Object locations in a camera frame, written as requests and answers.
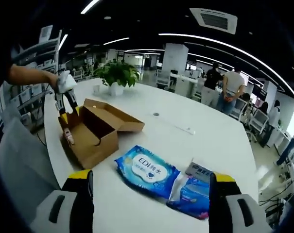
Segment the blue wet wipes pack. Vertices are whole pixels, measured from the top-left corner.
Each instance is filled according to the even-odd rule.
[[[166,205],[192,217],[205,219],[209,211],[209,184],[185,176],[176,181]]]
[[[134,146],[115,160],[118,170],[129,183],[151,195],[168,199],[180,173],[174,166],[147,149]]]

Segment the air conditioning vent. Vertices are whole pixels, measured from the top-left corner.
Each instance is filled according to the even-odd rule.
[[[238,18],[234,15],[202,8],[190,8],[190,11],[202,27],[213,28],[230,34],[236,32]]]

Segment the tissue package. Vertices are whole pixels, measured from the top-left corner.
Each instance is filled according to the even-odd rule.
[[[115,160],[119,172],[129,183],[158,197],[168,199],[180,171],[147,149],[134,146]]]
[[[194,177],[176,181],[167,206],[198,219],[208,217],[209,184]]]

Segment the paper label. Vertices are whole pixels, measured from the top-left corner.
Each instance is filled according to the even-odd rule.
[[[165,167],[156,164],[144,154],[138,154],[133,158],[132,171],[148,183],[158,182],[167,177]]]

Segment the jeans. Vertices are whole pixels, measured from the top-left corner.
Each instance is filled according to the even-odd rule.
[[[233,111],[235,103],[236,103],[236,100],[233,100],[231,102],[225,101],[224,100],[224,93],[222,92],[219,95],[216,109],[226,115],[230,115]]]
[[[274,129],[273,126],[268,125],[267,130],[266,130],[266,132],[265,132],[265,135],[264,135],[262,141],[260,142],[260,145],[261,145],[262,147],[264,147],[264,146],[268,143],[268,141],[269,141],[269,139],[270,139],[270,137],[271,137],[271,134],[272,134],[272,132],[273,132],[273,129]]]
[[[278,159],[277,161],[277,165],[280,166],[284,161],[285,159],[287,158],[289,152],[291,152],[291,150],[294,148],[294,139],[292,139],[288,146],[286,147],[286,149],[284,150],[284,152],[282,153],[281,157]]]

